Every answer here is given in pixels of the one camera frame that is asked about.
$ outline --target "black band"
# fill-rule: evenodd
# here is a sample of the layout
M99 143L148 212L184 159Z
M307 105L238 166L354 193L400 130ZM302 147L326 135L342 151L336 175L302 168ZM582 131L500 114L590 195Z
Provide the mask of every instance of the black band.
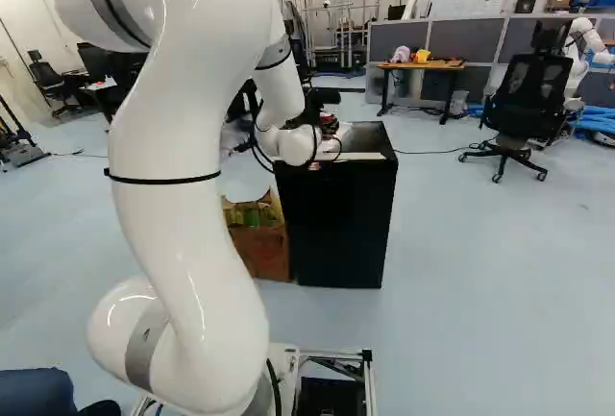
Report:
M206 176L197 176L196 178L183 178L183 179L133 179L133 178L119 178L114 176L109 171L109 168L105 168L105 176L112 181L123 184L138 184L138 185L177 185L177 184L190 184L200 183L202 181L209 181L220 176L220 171Z
M282 62L286 61L290 57L291 53L292 53L292 50L288 49L288 54L286 54L286 56L284 56L283 59L281 59L280 61L277 61L276 63L272 63L271 65L265 65L263 67L257 67L257 70L268 70L270 68L277 67Z
M151 46L148 43L140 39L136 34L133 33L130 27L128 27L124 23L120 14L115 10L115 6L113 5L112 1L111 0L105 0L105 1L107 2L107 7L109 8L109 12L115 19L115 22L117 22L117 25L119 25L122 29L124 29L124 32L126 32L132 39L136 40L138 43L145 46L147 49L151 49Z
M260 132L260 133L266 133L266 132L268 132L268 131L271 129L271 127L269 127L269 128L267 128L266 130L262 130L261 128L259 128L259 127L258 127L258 125L257 125L257 122L256 122L256 121L254 122L254 127L255 127L255 128L257 129L257 131L258 131L258 132Z

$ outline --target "white robotic arm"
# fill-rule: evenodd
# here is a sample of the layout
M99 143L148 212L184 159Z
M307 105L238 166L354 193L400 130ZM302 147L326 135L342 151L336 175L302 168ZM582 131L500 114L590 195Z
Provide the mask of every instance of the white robotic arm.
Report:
M117 215L147 278L105 296L88 346L103 368L185 414L238 416L258 395L269 344L215 179L220 127L243 82L254 76L266 101L258 126L270 150L300 164L314 149L311 127L278 132L304 98L277 2L55 1L80 37L150 52L109 147Z
M595 63L611 65L615 63L615 55L608 52L598 32L594 29L594 24L587 17L578 17L573 20L564 47L566 57L574 61L568 84L566 85L567 96L569 97L574 95L578 85L580 85L580 82L589 72L587 50L591 50L594 53Z

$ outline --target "black box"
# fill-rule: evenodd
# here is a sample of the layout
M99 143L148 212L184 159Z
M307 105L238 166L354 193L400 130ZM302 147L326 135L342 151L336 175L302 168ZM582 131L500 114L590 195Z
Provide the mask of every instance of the black box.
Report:
M357 122L338 161L276 161L290 270L307 286L380 288L398 161L384 125Z

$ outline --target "person's knee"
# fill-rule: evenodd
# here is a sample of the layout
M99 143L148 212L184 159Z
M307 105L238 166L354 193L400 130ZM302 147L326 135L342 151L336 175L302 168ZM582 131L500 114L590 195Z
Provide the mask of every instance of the person's knee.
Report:
M0 371L0 406L17 409L15 414L74 414L73 390L68 374L57 368Z

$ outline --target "office chair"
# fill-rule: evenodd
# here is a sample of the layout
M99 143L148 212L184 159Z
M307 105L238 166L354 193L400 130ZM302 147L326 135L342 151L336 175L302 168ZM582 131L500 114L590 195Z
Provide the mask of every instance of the office chair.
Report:
M33 62L30 64L30 70L35 76L35 81L40 91L45 97L56 99L63 103L61 108L52 111L52 116L58 118L65 111L79 110L81 106L71 105L66 102L67 99L78 90L77 87L71 84L72 80L67 80L62 75L56 73L49 62L41 61L40 53L34 55L33 52L29 51L29 54L30 57L33 58Z
M518 54L513 56L500 88L487 97L480 127L498 131L495 143L484 141L480 152L464 152L468 157L502 157L492 181L498 184L508 159L538 171L536 179L544 182L549 171L531 161L530 138L552 142L566 121L564 90L573 60L552 54Z

